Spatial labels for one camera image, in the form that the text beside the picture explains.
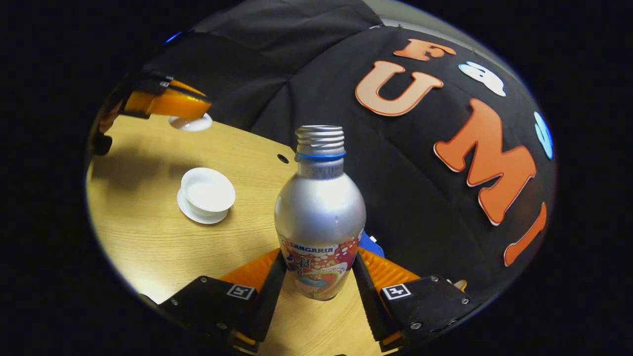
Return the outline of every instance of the bottle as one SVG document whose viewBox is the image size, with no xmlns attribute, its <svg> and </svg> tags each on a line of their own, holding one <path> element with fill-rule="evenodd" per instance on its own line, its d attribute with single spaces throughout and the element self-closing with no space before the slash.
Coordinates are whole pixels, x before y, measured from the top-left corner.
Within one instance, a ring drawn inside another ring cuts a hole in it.
<svg viewBox="0 0 633 356">
<path fill-rule="evenodd" d="M 304 125 L 298 137 L 298 171 L 275 205 L 275 227 L 297 289 L 329 300 L 352 267 L 367 218 L 365 202 L 343 172 L 342 127 Z"/>
</svg>

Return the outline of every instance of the wooden table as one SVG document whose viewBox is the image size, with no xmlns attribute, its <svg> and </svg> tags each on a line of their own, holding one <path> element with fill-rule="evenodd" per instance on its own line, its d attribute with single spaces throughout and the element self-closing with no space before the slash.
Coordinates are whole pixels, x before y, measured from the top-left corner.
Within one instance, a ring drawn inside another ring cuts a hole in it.
<svg viewBox="0 0 633 356">
<path fill-rule="evenodd" d="M 138 293 L 162 303 L 197 276 L 218 278 L 279 247 L 273 207 L 296 171 L 290 147 L 218 122 L 186 132 L 162 115 L 120 116 L 108 135 L 110 152 L 94 157 L 88 171 L 89 208 L 103 250 Z M 235 204 L 217 224 L 198 224 L 177 205 L 180 180 L 195 167 L 215 169 L 235 187 Z M 298 294 L 286 275 L 258 355 L 341 353 L 386 354 L 372 338 L 354 277 L 319 302 Z"/>
</svg>

